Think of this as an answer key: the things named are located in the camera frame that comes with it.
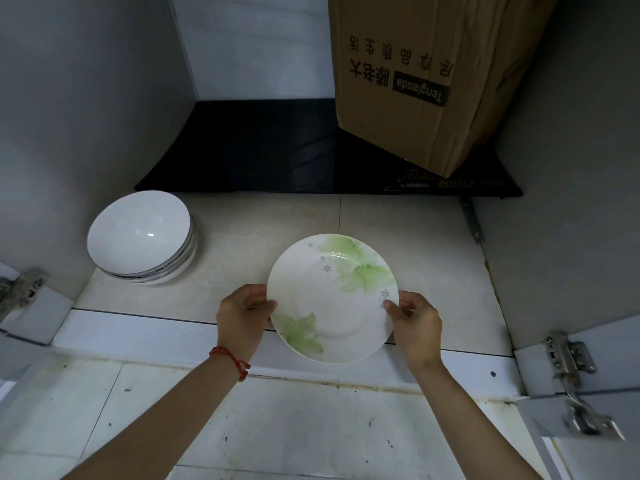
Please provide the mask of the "brown cardboard box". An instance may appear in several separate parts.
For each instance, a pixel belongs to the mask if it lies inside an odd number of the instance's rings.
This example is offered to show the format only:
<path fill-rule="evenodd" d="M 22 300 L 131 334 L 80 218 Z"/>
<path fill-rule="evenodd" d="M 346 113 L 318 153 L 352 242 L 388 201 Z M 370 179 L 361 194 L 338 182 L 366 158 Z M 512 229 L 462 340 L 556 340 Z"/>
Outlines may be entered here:
<path fill-rule="evenodd" d="M 441 177 L 494 135 L 558 0 L 327 0 L 338 126 Z"/>

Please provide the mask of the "stack of white bowls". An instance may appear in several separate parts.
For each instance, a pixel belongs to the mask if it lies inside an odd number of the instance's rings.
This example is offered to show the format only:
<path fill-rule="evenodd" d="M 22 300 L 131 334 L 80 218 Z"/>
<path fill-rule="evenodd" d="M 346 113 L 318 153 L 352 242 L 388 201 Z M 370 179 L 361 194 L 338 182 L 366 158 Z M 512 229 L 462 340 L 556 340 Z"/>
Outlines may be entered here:
<path fill-rule="evenodd" d="M 92 222 L 86 246 L 104 273 L 128 283 L 168 282 L 198 249 L 194 219 L 177 196 L 141 191 L 112 202 Z"/>

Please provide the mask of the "person's left forearm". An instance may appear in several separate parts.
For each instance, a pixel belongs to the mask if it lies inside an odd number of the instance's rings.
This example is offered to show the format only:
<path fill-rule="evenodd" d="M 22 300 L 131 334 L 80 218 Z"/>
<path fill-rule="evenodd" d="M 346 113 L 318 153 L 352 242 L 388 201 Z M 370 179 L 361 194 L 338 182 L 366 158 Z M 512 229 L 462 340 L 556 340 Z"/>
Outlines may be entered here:
<path fill-rule="evenodd" d="M 61 480 L 166 480 L 250 368 L 214 347 L 203 363 Z"/>

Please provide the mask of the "small grey metal bracket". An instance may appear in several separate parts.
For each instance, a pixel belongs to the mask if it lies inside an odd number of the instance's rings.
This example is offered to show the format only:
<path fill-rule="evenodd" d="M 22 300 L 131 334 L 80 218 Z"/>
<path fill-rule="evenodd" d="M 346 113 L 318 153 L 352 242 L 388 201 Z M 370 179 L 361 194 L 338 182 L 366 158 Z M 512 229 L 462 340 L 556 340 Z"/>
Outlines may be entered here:
<path fill-rule="evenodd" d="M 484 233 L 477 218 L 472 199 L 468 196 L 461 196 L 460 206 L 465 217 L 469 232 L 471 233 L 475 243 L 484 243 Z"/>

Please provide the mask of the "white cabinet door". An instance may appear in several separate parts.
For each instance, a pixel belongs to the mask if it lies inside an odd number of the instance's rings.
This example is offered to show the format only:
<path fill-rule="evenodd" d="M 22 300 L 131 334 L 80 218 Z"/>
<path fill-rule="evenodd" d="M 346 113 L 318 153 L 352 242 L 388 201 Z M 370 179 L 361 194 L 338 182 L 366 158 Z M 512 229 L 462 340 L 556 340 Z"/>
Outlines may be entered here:
<path fill-rule="evenodd" d="M 551 480 L 640 480 L 640 314 L 515 351 L 517 408 Z"/>

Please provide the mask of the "metal cabinet hinge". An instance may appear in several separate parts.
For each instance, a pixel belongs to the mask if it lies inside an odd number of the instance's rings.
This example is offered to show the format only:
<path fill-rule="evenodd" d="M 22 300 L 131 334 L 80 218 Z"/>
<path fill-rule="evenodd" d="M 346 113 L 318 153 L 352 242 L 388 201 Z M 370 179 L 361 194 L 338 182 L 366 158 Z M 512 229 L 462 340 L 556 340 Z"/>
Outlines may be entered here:
<path fill-rule="evenodd" d="M 567 431 L 576 437 L 593 436 L 612 441 L 625 441 L 625 436 L 612 417 L 600 414 L 580 397 L 580 373 L 597 371 L 584 342 L 571 341 L 561 330 L 549 331 L 545 338 L 546 354 L 557 387 L 556 393 L 566 407 L 562 421 Z"/>
<path fill-rule="evenodd" d="M 47 271 L 38 267 L 28 269 L 15 279 L 0 276 L 0 324 L 12 313 L 27 309 L 49 277 Z"/>

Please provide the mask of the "person's left hand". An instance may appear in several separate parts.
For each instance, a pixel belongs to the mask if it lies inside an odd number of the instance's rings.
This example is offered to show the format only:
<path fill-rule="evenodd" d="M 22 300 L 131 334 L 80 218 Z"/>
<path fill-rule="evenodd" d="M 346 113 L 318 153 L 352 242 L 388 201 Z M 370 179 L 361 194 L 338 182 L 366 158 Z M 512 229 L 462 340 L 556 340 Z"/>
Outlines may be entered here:
<path fill-rule="evenodd" d="M 220 302 L 216 314 L 217 347 L 225 349 L 245 364 L 251 362 L 270 318 L 247 313 L 249 303 L 255 299 L 267 299 L 266 284 L 241 286 Z"/>

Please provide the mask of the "person's right hand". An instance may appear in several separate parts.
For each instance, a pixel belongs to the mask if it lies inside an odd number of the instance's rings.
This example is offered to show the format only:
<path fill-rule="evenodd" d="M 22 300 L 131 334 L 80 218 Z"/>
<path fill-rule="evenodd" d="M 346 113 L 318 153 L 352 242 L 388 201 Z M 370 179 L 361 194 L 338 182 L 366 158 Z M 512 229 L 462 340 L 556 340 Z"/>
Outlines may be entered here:
<path fill-rule="evenodd" d="M 423 295 L 405 290 L 399 292 L 398 306 L 406 321 L 393 326 L 393 334 L 409 370 L 441 366 L 442 320 L 436 308 Z"/>

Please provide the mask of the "person's right forearm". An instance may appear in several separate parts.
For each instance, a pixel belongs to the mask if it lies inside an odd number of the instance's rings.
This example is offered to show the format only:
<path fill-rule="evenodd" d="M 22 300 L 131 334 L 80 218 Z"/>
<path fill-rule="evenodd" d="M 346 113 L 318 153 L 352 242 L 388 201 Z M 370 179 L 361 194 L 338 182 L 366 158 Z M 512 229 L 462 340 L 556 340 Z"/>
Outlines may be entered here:
<path fill-rule="evenodd" d="M 466 480 L 543 480 L 441 360 L 408 362 Z"/>

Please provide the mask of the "black glass panel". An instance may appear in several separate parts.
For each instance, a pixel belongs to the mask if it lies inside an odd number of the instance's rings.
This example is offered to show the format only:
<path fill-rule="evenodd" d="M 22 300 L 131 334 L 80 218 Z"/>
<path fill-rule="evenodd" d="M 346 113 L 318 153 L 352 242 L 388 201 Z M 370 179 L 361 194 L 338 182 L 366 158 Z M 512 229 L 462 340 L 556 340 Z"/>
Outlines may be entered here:
<path fill-rule="evenodd" d="M 197 102 L 134 189 L 523 196 L 492 142 L 443 178 L 339 128 L 332 98 Z"/>

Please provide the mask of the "white plate with green flowers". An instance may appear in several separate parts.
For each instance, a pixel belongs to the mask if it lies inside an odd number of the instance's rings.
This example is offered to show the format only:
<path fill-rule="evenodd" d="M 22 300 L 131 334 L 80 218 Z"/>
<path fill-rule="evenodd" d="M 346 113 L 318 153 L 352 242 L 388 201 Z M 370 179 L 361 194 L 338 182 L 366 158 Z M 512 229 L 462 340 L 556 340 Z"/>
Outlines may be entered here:
<path fill-rule="evenodd" d="M 270 320 L 284 343 L 317 363 L 340 365 L 375 354 L 393 331 L 384 302 L 399 303 L 396 279 L 380 254 L 347 235 L 309 236 L 273 265 Z"/>

